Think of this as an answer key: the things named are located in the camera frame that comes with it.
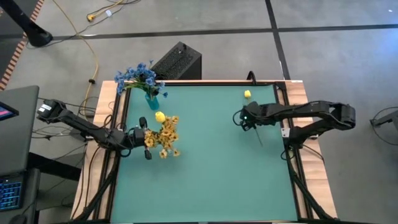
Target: small glass vase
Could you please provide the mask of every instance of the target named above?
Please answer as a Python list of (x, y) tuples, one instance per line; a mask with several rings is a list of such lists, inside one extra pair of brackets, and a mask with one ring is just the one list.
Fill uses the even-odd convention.
[(159, 102), (157, 101), (156, 96), (152, 97), (152, 99), (150, 98), (150, 96), (148, 94), (145, 94), (145, 99), (148, 102), (149, 107), (152, 110), (157, 110), (159, 109)]

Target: yellow cable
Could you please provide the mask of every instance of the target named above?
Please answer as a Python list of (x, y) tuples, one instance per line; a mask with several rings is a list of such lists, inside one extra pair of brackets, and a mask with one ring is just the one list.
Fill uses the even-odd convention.
[(124, 1), (124, 0), (120, 0), (120, 1), (116, 2), (115, 4), (113, 4), (113, 5), (110, 6), (110, 7), (107, 7), (107, 8), (105, 8), (105, 9), (99, 11), (99, 12), (90, 14), (90, 15), (87, 16), (87, 19), (91, 22), (95, 17), (101, 15), (102, 13), (106, 12), (107, 10), (112, 9), (113, 7), (115, 7), (115, 6), (117, 6), (118, 4), (122, 3), (123, 1)]
[[(95, 52), (94, 52), (93, 48), (91, 47), (91, 45), (79, 34), (79, 32), (77, 31), (75, 25), (73, 25), (73, 22), (70, 20), (70, 18), (67, 16), (67, 14), (63, 11), (63, 9), (61, 8), (61, 6), (56, 2), (56, 0), (52, 0), (52, 1), (57, 5), (57, 7), (61, 10), (61, 12), (63, 13), (63, 15), (68, 19), (70, 25), (72, 25), (73, 29), (75, 30), (76, 35), (77, 35), (81, 40), (83, 40), (83, 41), (86, 43), (86, 45), (90, 48), (91, 53), (93, 53), (94, 61), (95, 61), (95, 71), (94, 71), (94, 74), (93, 74), (93, 76), (92, 76), (91, 79), (92, 79), (92, 80), (95, 80), (95, 78), (97, 77), (97, 74), (98, 74), (98, 57), (97, 57), (97, 55), (95, 54)], [(85, 96), (85, 101), (84, 101), (83, 107), (86, 107), (86, 105), (87, 105), (87, 98), (88, 98), (88, 95), (89, 95), (89, 93), (90, 93), (91, 86), (92, 86), (92, 83), (88, 84), (88, 88), (87, 88), (87, 91), (86, 91), (86, 96)], [(86, 110), (83, 110), (83, 115), (84, 115), (84, 117), (86, 118)]]

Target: concrete floor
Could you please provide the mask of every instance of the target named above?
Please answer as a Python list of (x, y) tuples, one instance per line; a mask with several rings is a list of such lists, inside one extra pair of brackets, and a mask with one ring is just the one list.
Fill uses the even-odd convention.
[[(104, 0), (58, 2), (78, 30), (88, 25), (87, 13), (108, 3)], [(393, 0), (272, 0), (271, 3), (277, 26), (283, 28), (398, 24), (398, 2)], [(74, 34), (50, 0), (45, 1), (37, 23), (55, 37)], [(124, 7), (84, 34), (270, 27), (263, 0), (142, 0)], [(309, 100), (340, 101), (356, 108), (355, 129), (330, 131), (320, 137), (338, 216), (347, 221), (396, 223), (398, 149), (374, 135), (369, 119), (383, 108), (397, 106), (398, 29), (279, 35), (290, 77), (304, 81)], [(160, 59), (178, 41), (203, 54), (203, 79), (240, 79), (249, 70), (258, 79), (284, 78), (274, 37), (271, 32), (262, 32), (88, 40), (99, 58), (97, 82), (113, 79), (116, 70)], [(38, 85), (41, 97), (80, 104), (93, 70), (90, 50), (80, 40), (25, 49), (7, 88)], [(98, 96), (99, 91), (100, 85), (95, 86), (91, 95)], [(44, 126), (39, 121), (35, 123), (35, 128)], [(378, 131), (389, 141), (398, 143), (397, 130), (391, 126)], [(70, 137), (51, 141), (34, 139), (31, 151), (58, 157), (79, 144)], [(80, 153), (65, 159), (72, 164), (80, 159)], [(56, 181), (53, 177), (45, 179), (41, 189)], [(76, 183), (65, 184), (69, 187), (55, 191), (51, 200), (43, 199), (42, 208), (59, 205), (62, 197), (73, 193)], [(40, 216), (40, 222), (60, 222), (61, 214), (68, 216), (65, 210), (47, 211)]]

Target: green tabletop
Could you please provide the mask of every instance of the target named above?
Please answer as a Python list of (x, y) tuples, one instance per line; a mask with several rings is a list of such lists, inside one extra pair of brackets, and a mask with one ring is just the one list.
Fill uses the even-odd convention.
[[(269, 86), (167, 86), (158, 97), (167, 116), (177, 115), (181, 156), (161, 159), (162, 146), (144, 158), (132, 150), (119, 166), (112, 223), (297, 220), (280, 126), (244, 132), (232, 115), (246, 103), (245, 90), (259, 104), (275, 103)], [(127, 129), (145, 116), (160, 129), (142, 90), (132, 90)]]

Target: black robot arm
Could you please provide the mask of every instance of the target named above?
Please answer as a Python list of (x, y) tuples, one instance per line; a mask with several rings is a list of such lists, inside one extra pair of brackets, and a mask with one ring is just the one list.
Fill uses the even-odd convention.
[(304, 141), (310, 136), (321, 135), (331, 129), (348, 130), (355, 127), (355, 109), (342, 103), (327, 101), (313, 101), (303, 105), (284, 106), (278, 103), (258, 105), (253, 101), (243, 106), (240, 112), (239, 123), (247, 131), (256, 126), (275, 125), (286, 118), (318, 117), (321, 120), (305, 127), (293, 127), (284, 133), (289, 144), (302, 147)]
[(132, 149), (144, 145), (146, 127), (142, 125), (141, 128), (135, 127), (132, 134), (124, 133), (116, 128), (98, 127), (73, 114), (62, 101), (44, 100), (43, 105), (37, 110), (37, 114), (37, 118), (47, 124), (62, 122), (81, 131), (84, 138), (92, 136), (98, 145), (104, 149), (120, 152), (123, 149)]

